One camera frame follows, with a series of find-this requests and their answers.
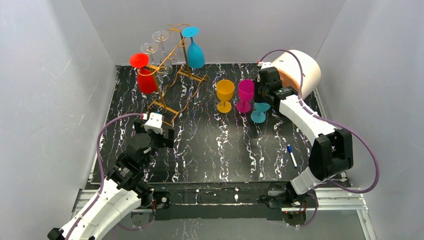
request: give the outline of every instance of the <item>pink goblet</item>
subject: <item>pink goblet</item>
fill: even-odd
[[[240,113],[247,113],[251,109],[249,103],[253,99],[255,85],[251,79],[244,79],[238,84],[238,96],[241,101],[235,106]]]

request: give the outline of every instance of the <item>marker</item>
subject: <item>marker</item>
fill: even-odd
[[[293,156],[292,146],[290,146],[290,144],[287,145],[287,149],[288,149],[288,152],[290,153],[291,160],[293,160],[294,168],[297,169],[298,168],[298,165],[296,164],[295,156]]]

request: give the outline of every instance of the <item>marble tabletop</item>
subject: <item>marble tabletop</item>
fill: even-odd
[[[173,73],[163,77],[161,87],[171,84]],[[298,176],[308,165],[311,144],[305,135],[287,117],[274,109],[267,111],[264,123],[252,122],[250,113],[240,113],[235,104],[240,100],[237,85],[243,79],[257,77],[254,63],[207,64],[192,69],[198,76],[207,75],[197,95],[190,101],[186,111],[174,121],[174,148],[162,148],[145,170],[148,182],[254,182],[289,181]],[[146,112],[147,106],[157,93],[141,93],[136,81],[137,72],[131,66],[121,66],[113,92],[107,121],[127,113]],[[216,85],[219,80],[234,82],[236,90],[230,101],[233,108],[227,113],[216,109],[219,102]],[[181,109],[188,96],[196,91],[198,82],[180,76],[169,88],[165,99],[174,109]],[[317,100],[312,93],[305,102],[318,113]],[[118,155],[125,149],[133,134],[134,119],[124,119],[111,126],[103,135],[101,155],[103,167],[111,169]],[[298,168],[294,168],[287,145],[293,147]],[[92,183],[100,182],[96,163]]]

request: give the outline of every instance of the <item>gray floor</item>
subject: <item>gray floor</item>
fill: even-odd
[[[147,223],[147,215],[140,219]],[[121,221],[131,227],[129,216]],[[178,219],[155,221],[139,231],[116,226],[115,240],[365,240],[355,210],[319,211],[314,221],[301,229],[281,226],[265,219]],[[103,238],[112,239],[112,230]]]

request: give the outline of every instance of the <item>gray wall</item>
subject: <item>gray wall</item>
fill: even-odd
[[[0,239],[46,239],[87,182],[116,68],[79,0],[1,1],[0,68]]]
[[[184,23],[200,28],[195,40],[207,63],[255,63],[278,48],[298,49],[315,57],[345,0],[81,2],[113,62],[129,65],[141,44],[152,41],[152,33],[168,24]]]
[[[377,238],[424,239],[424,3],[346,2],[317,61],[329,118],[357,130],[381,165],[377,188],[365,194]],[[371,157],[354,144],[349,179],[367,188]]]

